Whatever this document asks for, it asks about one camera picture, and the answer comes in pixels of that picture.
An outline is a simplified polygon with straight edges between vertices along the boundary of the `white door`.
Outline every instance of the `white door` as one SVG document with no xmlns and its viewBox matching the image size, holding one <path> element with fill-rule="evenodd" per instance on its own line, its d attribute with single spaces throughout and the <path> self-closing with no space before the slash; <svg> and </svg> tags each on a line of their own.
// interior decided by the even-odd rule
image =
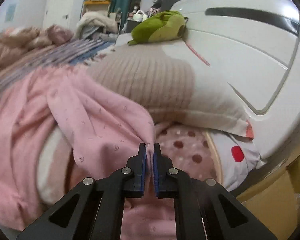
<svg viewBox="0 0 300 240">
<path fill-rule="evenodd" d="M 74 0 L 48 0 L 43 27 L 58 24 L 68 28 L 73 4 Z"/>
</svg>

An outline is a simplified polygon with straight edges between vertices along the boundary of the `metal screw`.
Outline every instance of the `metal screw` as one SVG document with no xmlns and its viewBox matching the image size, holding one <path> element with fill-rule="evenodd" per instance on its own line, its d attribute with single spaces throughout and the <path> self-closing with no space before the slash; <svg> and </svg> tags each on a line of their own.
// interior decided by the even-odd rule
<svg viewBox="0 0 300 240">
<path fill-rule="evenodd" d="M 90 185 L 90 184 L 92 184 L 93 183 L 93 179 L 92 178 L 85 178 L 84 180 L 83 180 L 83 184 L 84 185 Z"/>
<path fill-rule="evenodd" d="M 206 183 L 209 185 L 209 186 L 214 186 L 216 184 L 216 181 L 214 179 L 207 179 L 206 180 Z"/>
<path fill-rule="evenodd" d="M 176 168 L 171 168 L 171 169 L 168 170 L 168 172 L 169 172 L 171 175 L 176 175 L 176 174 L 178 174 L 179 171 L 178 171 Z"/>
<path fill-rule="evenodd" d="M 130 169 L 129 167 L 125 167 L 121 171 L 123 174 L 129 174 L 129 173 L 131 173 L 132 169 Z"/>
</svg>

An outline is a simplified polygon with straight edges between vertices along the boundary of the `brown polka dot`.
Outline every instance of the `brown polka dot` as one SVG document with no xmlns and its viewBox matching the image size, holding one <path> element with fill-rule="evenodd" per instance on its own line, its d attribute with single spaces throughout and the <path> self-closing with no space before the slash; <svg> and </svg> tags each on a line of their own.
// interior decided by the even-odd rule
<svg viewBox="0 0 300 240">
<path fill-rule="evenodd" d="M 195 137 L 194 131 L 189 131 L 189 132 L 188 132 L 188 136 L 190 136 L 190 137 Z"/>
<path fill-rule="evenodd" d="M 217 179 L 217 174 L 216 174 L 216 170 L 215 169 L 211 169 L 210 170 L 210 175 L 211 175 L 211 178 Z"/>
<path fill-rule="evenodd" d="M 192 160 L 195 163 L 200 163 L 202 161 L 202 157 L 199 154 L 195 154 L 195 155 L 192 156 Z"/>
<path fill-rule="evenodd" d="M 182 141 L 175 141 L 175 142 L 173 143 L 173 146 L 174 146 L 175 148 L 182 149 L 182 148 L 183 148 L 183 142 L 182 142 Z"/>
</svg>

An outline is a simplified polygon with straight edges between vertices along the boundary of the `green plush toy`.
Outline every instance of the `green plush toy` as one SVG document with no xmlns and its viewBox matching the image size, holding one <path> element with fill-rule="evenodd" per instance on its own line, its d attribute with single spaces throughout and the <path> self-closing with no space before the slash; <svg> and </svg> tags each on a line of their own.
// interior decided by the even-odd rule
<svg viewBox="0 0 300 240">
<path fill-rule="evenodd" d="M 177 11 L 164 11 L 150 17 L 136 26 L 132 32 L 132 41 L 129 45 L 139 43 L 172 41 L 180 39 L 183 35 L 186 20 Z"/>
</svg>

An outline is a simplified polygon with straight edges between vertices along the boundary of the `pink cloth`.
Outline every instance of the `pink cloth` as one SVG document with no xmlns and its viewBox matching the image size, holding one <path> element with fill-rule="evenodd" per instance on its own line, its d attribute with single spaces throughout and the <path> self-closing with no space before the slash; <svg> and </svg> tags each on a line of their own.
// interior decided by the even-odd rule
<svg viewBox="0 0 300 240">
<path fill-rule="evenodd" d="M 148 144 L 150 168 L 154 124 L 143 107 L 96 84 L 83 71 L 38 69 L 6 90 L 0 101 L 2 225 L 23 230 L 42 214 L 36 164 L 55 122 L 74 148 L 78 167 L 95 179 L 124 167 L 140 142 Z M 129 232 L 137 215 L 126 222 Z"/>
</svg>

